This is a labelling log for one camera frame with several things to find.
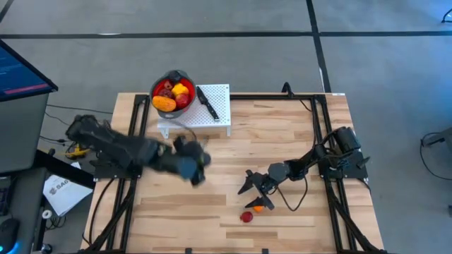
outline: cable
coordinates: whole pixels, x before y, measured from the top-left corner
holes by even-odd
[[[14,175],[14,177],[11,179],[11,185],[14,185],[14,182],[17,180],[18,175]],[[6,209],[8,210],[9,214],[11,215],[11,219],[14,219],[14,214],[11,211],[10,204],[8,202],[5,203]]]
[[[51,116],[51,115],[49,115],[47,112],[44,112],[44,114],[45,114],[46,116],[50,117],[50,118],[53,118],[53,119],[56,119],[56,120],[60,121],[62,124],[66,124],[67,126],[70,126],[69,123],[67,123],[67,122],[65,122],[65,121],[63,121],[63,120],[61,120],[61,119],[59,119],[59,118],[56,117],[56,116]]]
[[[66,142],[70,142],[70,140],[65,140],[65,139],[63,139],[63,138],[60,138],[60,139],[53,139],[53,138],[47,138],[47,137],[44,137],[44,136],[42,136],[42,135],[40,135],[40,138],[43,139],[43,140],[54,141],[54,142],[58,142],[58,143],[66,143]]]
[[[292,212],[295,212],[298,210],[299,206],[302,204],[304,197],[306,197],[306,194],[308,193],[308,181],[306,180],[306,177],[304,177],[304,182],[306,184],[306,188],[304,189],[304,193],[302,196],[302,199],[299,200],[298,205],[296,206],[296,208],[291,208],[289,206],[289,203],[287,203],[287,200],[285,199],[284,194],[281,192],[280,188],[278,186],[276,186],[276,189],[278,190],[278,192],[281,194],[282,199],[284,200],[285,205],[287,206],[287,208],[289,208],[289,210],[291,210]]]
[[[94,218],[96,217],[96,213],[97,213],[97,209],[99,208],[99,204],[100,201],[102,200],[102,198],[104,197],[105,191],[107,191],[108,187],[110,186],[110,184],[112,184],[114,181],[114,179],[111,179],[107,185],[105,186],[105,188],[102,190],[102,192],[100,193],[99,199],[97,200],[96,206],[94,207],[94,211],[93,211],[93,215],[91,217],[91,223],[90,223],[90,234],[89,234],[89,241],[88,243],[92,243],[93,242],[93,226],[94,226]]]
[[[446,12],[446,14],[444,14],[443,16],[443,20],[441,20],[441,23],[452,23],[452,20],[446,20],[447,15],[452,12],[452,9],[450,9],[448,12]]]
[[[58,106],[58,105],[52,105],[52,104],[48,104],[47,106],[48,107],[56,107],[56,108],[59,108],[59,109],[75,109],[75,110],[97,112],[97,113],[102,113],[102,114],[113,114],[113,112],[101,111],[101,110],[95,110],[95,109],[84,109],[84,108],[77,108],[77,107],[65,107],[65,106]]]
[[[419,154],[420,154],[420,156],[421,156],[422,163],[424,164],[425,169],[427,169],[427,171],[428,171],[430,174],[432,174],[433,176],[435,176],[435,177],[437,177],[437,178],[439,178],[439,179],[443,179],[443,180],[447,180],[447,181],[452,181],[452,179],[450,179],[450,178],[446,178],[446,177],[443,177],[443,176],[438,176],[437,174],[433,173],[433,172],[429,169],[429,167],[427,166],[427,164],[425,163],[424,155],[422,155],[422,144],[424,143],[424,139],[425,139],[428,135],[433,135],[433,134],[438,134],[438,133],[427,133],[427,134],[425,134],[424,137],[422,137],[422,139],[421,139],[421,145],[419,146]]]
[[[74,148],[76,145],[77,145],[76,142],[72,142],[72,143],[69,145],[68,149],[66,149],[66,152],[64,153],[64,156],[65,156],[66,158],[68,158],[68,159],[73,159],[73,157],[70,157],[70,156],[68,156],[67,154],[71,153],[71,149]]]
[[[337,152],[336,150],[332,149],[332,148],[325,147],[325,149],[326,149],[327,151],[332,152],[334,155],[338,155],[338,152]]]
[[[307,111],[312,112],[312,110],[310,110],[310,109],[306,106],[306,104],[303,102],[302,99],[300,100],[300,102],[303,104],[304,108],[305,108]]]
[[[64,216],[64,217],[53,217],[53,218],[48,219],[48,221],[50,221],[50,226],[46,225],[46,227],[45,227],[46,231],[54,230],[54,229],[60,229],[66,223],[66,216]]]
[[[189,131],[189,132],[192,134],[192,136],[194,137],[195,140],[198,140],[198,137],[196,137],[196,134],[195,134],[195,132],[193,131],[192,128],[190,128],[190,127],[184,125],[183,123],[180,123],[180,122],[178,122],[178,121],[171,120],[171,119],[156,119],[156,120],[154,120],[154,121],[151,121],[151,122],[148,124],[148,128],[151,127],[151,126],[153,126],[154,124],[158,123],[158,121],[167,121],[167,122],[169,122],[169,123],[173,123],[173,124],[175,124],[175,125],[177,125],[177,126],[179,126],[179,127],[182,127],[182,128],[184,128],[184,129],[186,129],[187,131]]]
[[[92,243],[90,243],[88,240],[86,240],[85,233],[82,233],[82,239],[85,241],[85,243],[87,243],[89,246],[91,246]]]
[[[344,156],[351,155],[353,152],[354,152],[354,150],[351,150],[351,151],[346,152],[345,154],[341,154],[341,155],[325,155],[325,158],[341,158]]]
[[[366,180],[364,180],[364,179],[358,179],[358,181],[362,182],[362,183],[367,187],[367,189],[369,190],[369,192],[372,194],[372,190],[370,189],[370,186],[369,186],[369,184],[367,183]]]
[[[326,134],[326,136],[325,136],[325,138],[323,138],[321,144],[324,145],[330,139],[331,135],[336,133],[340,128],[337,128],[337,129],[331,131],[330,133]]]
[[[81,155],[85,155],[89,151],[91,151],[91,149],[85,149],[85,150],[81,150],[81,151],[78,151],[78,152],[68,152],[68,153],[64,153],[64,155],[70,156],[70,157],[81,156]]]
[[[314,113],[312,114],[312,129],[314,130],[314,140],[313,140],[313,142],[312,142],[312,148],[311,148],[311,151],[312,151],[312,150],[314,149],[314,147],[316,146],[316,140],[317,140],[317,138],[316,138],[316,135],[317,135],[317,131],[316,131],[316,116],[314,115]],[[302,198],[299,200],[298,205],[296,206],[296,208],[291,208],[290,205],[289,205],[289,203],[288,203],[287,200],[285,199],[285,196],[284,196],[283,192],[280,190],[279,186],[276,186],[276,187],[275,187],[276,190],[278,190],[278,192],[280,193],[281,198],[284,200],[284,203],[285,203],[285,205],[287,206],[287,208],[288,208],[289,210],[291,210],[292,212],[295,212],[295,211],[298,210],[298,208],[300,207],[300,205],[302,205],[303,200],[304,200],[304,198],[306,197],[306,194],[308,193],[308,180],[307,180],[307,178],[306,178],[307,170],[308,170],[310,167],[314,166],[316,163],[317,163],[317,161],[313,161],[313,162],[309,163],[308,165],[306,165],[306,166],[304,167],[304,169],[303,169],[303,173],[304,173],[303,179],[304,179],[304,183],[305,183],[306,188],[304,189],[303,196],[302,196]]]
[[[275,188],[275,190],[273,190],[273,192],[272,192],[272,193],[269,193],[268,195],[273,195],[277,190],[278,190],[278,189]]]
[[[54,145],[66,146],[65,144],[61,144],[61,143],[56,143],[56,142],[48,141],[48,140],[46,140],[46,139],[44,139],[44,138],[40,138],[40,139],[43,140],[43,141],[45,141],[45,142],[47,142],[47,143],[51,143],[51,144],[54,144]]]

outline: monitor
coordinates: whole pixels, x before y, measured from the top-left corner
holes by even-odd
[[[57,90],[50,79],[0,40],[0,102]]]

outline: wooden tabletop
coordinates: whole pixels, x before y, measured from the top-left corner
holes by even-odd
[[[124,134],[129,129],[134,97],[135,93],[120,93],[117,97],[112,127]],[[333,129],[352,127],[345,96],[327,94],[326,98]],[[320,105],[318,109],[323,126]],[[221,128],[196,131],[209,136],[206,151],[212,157],[206,182],[201,186],[192,188],[178,177],[145,169],[138,181],[127,252],[183,253],[185,248],[193,248],[194,253],[260,253],[268,248],[271,253],[334,253],[325,186],[316,167],[309,170],[309,190],[296,212],[289,211],[276,193],[271,196],[274,210],[254,212],[248,224],[239,220],[244,206],[258,196],[254,189],[237,195],[245,171],[266,173],[270,163],[300,158],[310,150],[314,138],[311,113],[299,101],[232,100],[231,114],[229,138]],[[152,125],[156,118],[157,112],[151,107],[146,136],[162,140],[156,125]],[[94,206],[107,182],[100,181],[95,187],[86,236]],[[369,191],[356,179],[344,183],[352,218],[371,243],[383,248]],[[94,237],[112,216],[116,189],[117,181],[102,199]],[[304,181],[285,181],[280,189],[294,207],[305,185]],[[342,220],[340,224],[346,248]],[[115,248],[119,247],[122,221],[118,225]]]

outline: black knife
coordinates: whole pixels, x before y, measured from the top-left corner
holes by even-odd
[[[209,101],[207,100],[207,97],[204,95],[203,91],[196,87],[196,93],[198,94],[199,102],[207,107],[207,110],[212,115],[214,121],[219,121],[220,118],[217,115],[217,112],[212,108],[212,105],[210,105]]]

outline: concrete floor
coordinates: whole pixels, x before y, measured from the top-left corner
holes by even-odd
[[[6,0],[0,0],[0,8]],[[452,4],[441,0],[314,0],[319,30],[452,30],[440,24]],[[298,0],[15,0],[0,34],[103,32],[310,31]],[[237,92],[322,91],[311,37],[210,39],[6,40],[59,87],[49,103],[112,111],[116,94],[148,91],[166,70],[197,83],[229,83]],[[452,37],[323,37],[331,89],[347,94],[368,167],[383,242],[394,253],[450,253],[452,183],[422,165],[420,138],[452,124]],[[48,108],[71,121],[82,112]],[[100,119],[110,116],[97,114]],[[46,118],[42,135],[66,127]],[[50,147],[40,143],[42,149]],[[443,145],[425,150],[428,165],[452,178]],[[77,251],[90,198],[46,233],[56,252]]]

